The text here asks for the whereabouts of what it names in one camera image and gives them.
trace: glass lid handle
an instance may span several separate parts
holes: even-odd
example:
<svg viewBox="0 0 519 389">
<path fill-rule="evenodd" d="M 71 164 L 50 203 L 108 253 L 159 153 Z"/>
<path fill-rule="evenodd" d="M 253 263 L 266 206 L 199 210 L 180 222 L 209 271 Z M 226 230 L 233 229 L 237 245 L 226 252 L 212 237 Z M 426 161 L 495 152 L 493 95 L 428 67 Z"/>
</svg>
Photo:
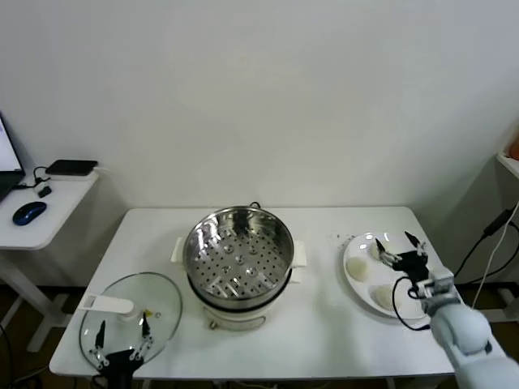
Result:
<svg viewBox="0 0 519 389">
<path fill-rule="evenodd" d="M 130 300 L 91 293 L 83 295 L 78 309 L 120 314 L 128 318 L 136 314 L 135 304 Z"/>
</svg>

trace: power cord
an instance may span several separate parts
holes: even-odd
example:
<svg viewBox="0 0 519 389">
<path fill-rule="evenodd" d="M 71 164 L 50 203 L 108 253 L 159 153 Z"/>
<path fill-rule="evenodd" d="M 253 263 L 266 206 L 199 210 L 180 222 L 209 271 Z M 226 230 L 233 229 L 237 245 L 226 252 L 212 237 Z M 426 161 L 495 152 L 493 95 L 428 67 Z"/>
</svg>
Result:
<svg viewBox="0 0 519 389">
<path fill-rule="evenodd" d="M 398 309 L 397 309 L 397 304 L 395 302 L 395 292 L 397 291 L 397 286 L 398 284 L 400 284 L 401 281 L 403 280 L 409 280 L 411 281 L 411 279 L 407 276 L 403 276 L 403 277 L 400 277 L 397 282 L 395 282 L 395 284 L 393 285 L 392 287 L 392 293 L 391 293 L 391 303 L 392 303 L 392 308 L 395 310 L 395 314 L 397 314 L 397 317 L 398 317 L 398 320 L 400 320 L 400 322 L 407 328 L 409 328 L 411 331 L 425 331 L 425 330 L 430 330 L 431 329 L 431 326 L 429 324 L 426 324 L 425 326 L 421 326 L 421 327 L 418 327 L 418 328 L 415 328 L 415 327 L 411 327 L 408 323 L 406 323 L 404 321 L 404 319 L 400 316 L 400 314 L 398 313 Z M 407 295 L 409 297 L 411 297 L 411 289 L 407 291 Z"/>
<path fill-rule="evenodd" d="M 39 170 L 39 169 L 47 169 L 46 166 L 37 166 L 36 168 L 34 168 L 32 170 L 32 176 L 34 177 L 34 184 L 32 185 L 28 185 L 28 184 L 19 184 L 19 185 L 16 185 L 13 189 L 16 189 L 16 190 L 23 190 L 23 189 L 31 189 L 31 188 L 36 188 L 38 185 L 40 185 L 42 182 L 47 182 L 48 180 L 50 180 L 50 177 L 47 177 L 47 178 L 42 178 L 42 177 L 38 177 L 36 172 Z"/>
<path fill-rule="evenodd" d="M 516 204 L 515 208 L 513 209 L 512 215 L 510 215 L 510 217 L 507 219 L 506 224 L 504 225 L 503 233 L 501 234 L 501 237 L 500 237 L 499 241 L 497 242 L 497 245 L 495 245 L 494 250 L 490 254 L 490 258 L 488 259 L 487 268 L 485 269 L 485 272 L 483 273 L 483 279 L 481 280 L 481 284 L 479 284 L 479 288 L 478 288 L 478 291 L 476 292 L 476 296 L 474 297 L 474 300 L 472 301 L 472 309 L 476 306 L 476 302 L 478 301 L 479 294 L 481 293 L 481 289 L 483 288 L 483 284 L 485 283 L 485 279 L 487 278 L 488 271 L 490 270 L 490 265 L 492 264 L 492 260 L 494 259 L 494 255 L 497 252 L 497 249 L 500 248 L 501 243 L 503 243 L 504 235 L 506 234 L 508 225 L 512 221 L 518 208 L 519 208 L 519 201 L 517 201 L 517 204 Z"/>
<path fill-rule="evenodd" d="M 512 213 L 513 213 L 513 209 L 512 208 L 511 209 L 505 209 L 483 230 L 483 235 L 478 239 L 478 241 L 470 249 L 469 253 L 463 258 L 463 261 L 461 262 L 460 267 L 454 273 L 454 277 L 457 277 L 461 273 L 461 270 L 465 267 L 465 265 L 466 265 L 467 261 L 469 260 L 470 256 L 475 252 L 475 250 L 478 248 L 478 246 L 481 244 L 481 242 L 483 242 L 488 237 L 491 237 L 492 235 L 497 233 L 505 224 L 508 223 L 508 220 L 510 219 Z M 509 225 L 512 226 L 513 228 L 515 228 L 515 230 L 517 230 L 517 226 L 512 221 L 509 222 Z M 500 267 L 500 269 L 497 269 L 497 270 L 493 271 L 492 273 L 489 273 L 487 276 L 494 275 L 497 272 L 503 270 L 505 267 L 507 267 L 513 261 L 514 257 L 515 257 L 515 255 L 513 255 L 511 257 L 511 259 L 506 262 L 505 265 Z M 480 281 L 482 279 L 483 278 L 480 277 L 480 278 L 478 278 L 476 280 L 465 282 L 462 285 L 464 285 L 464 284 L 472 284 L 472 283 Z"/>
<path fill-rule="evenodd" d="M 513 229 L 515 229 L 517 231 L 517 235 L 519 237 L 519 228 L 516 226 L 516 224 L 511 221 L 510 222 L 510 227 L 512 227 Z M 506 261 L 502 266 L 498 267 L 497 269 L 495 269 L 494 271 L 491 271 L 490 273 L 487 274 L 487 278 L 490 277 L 490 276 L 493 276 L 497 273 L 499 273 L 500 271 L 504 270 L 510 263 L 512 263 L 512 261 L 516 258 L 517 254 L 519 254 L 519 242 L 517 243 L 517 246 L 516 246 L 516 249 L 515 251 L 513 252 L 512 256 L 510 257 L 510 259 L 508 261 Z M 474 282 L 479 282 L 483 279 L 483 277 L 479 277 L 475 280 L 471 280 L 471 281 L 468 281 L 468 282 L 464 282 L 463 284 L 461 285 L 468 285 L 468 284 L 473 284 Z"/>
</svg>

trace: glass lid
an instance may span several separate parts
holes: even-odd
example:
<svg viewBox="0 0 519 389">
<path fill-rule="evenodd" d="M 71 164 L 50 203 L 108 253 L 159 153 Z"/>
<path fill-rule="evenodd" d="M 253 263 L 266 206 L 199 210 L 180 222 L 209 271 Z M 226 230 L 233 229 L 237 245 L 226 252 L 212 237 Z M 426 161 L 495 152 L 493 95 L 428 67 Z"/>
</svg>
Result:
<svg viewBox="0 0 519 389">
<path fill-rule="evenodd" d="M 105 357 L 123 350 L 135 350 L 144 363 L 164 349 L 177 331 L 182 316 L 182 296 L 177 285 L 158 273 L 143 272 L 111 284 L 102 296 L 130 300 L 130 316 L 89 310 L 79 330 L 84 357 L 96 369 Z"/>
</svg>

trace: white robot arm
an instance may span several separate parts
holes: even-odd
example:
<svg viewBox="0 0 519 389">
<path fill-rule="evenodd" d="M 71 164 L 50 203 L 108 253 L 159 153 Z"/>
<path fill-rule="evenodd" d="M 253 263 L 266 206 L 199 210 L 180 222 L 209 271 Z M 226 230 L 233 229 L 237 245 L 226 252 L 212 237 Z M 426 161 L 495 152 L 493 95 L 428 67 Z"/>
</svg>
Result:
<svg viewBox="0 0 519 389">
<path fill-rule="evenodd" d="M 416 251 L 391 254 L 377 242 L 380 260 L 410 276 L 411 291 L 431 317 L 432 334 L 453 364 L 460 389 L 518 388 L 519 365 L 504 353 L 485 316 L 462 302 L 446 267 L 427 270 L 425 245 L 406 235 Z"/>
</svg>

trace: computer mouse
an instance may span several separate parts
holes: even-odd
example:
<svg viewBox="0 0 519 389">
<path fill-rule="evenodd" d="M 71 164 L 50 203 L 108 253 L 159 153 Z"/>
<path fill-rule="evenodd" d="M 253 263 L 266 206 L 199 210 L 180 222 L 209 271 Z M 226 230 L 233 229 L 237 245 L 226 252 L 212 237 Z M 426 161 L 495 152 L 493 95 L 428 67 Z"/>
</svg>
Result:
<svg viewBox="0 0 519 389">
<path fill-rule="evenodd" d="M 47 209 L 47 204 L 42 201 L 27 203 L 19 208 L 13 215 L 13 223 L 27 225 L 41 215 Z"/>
</svg>

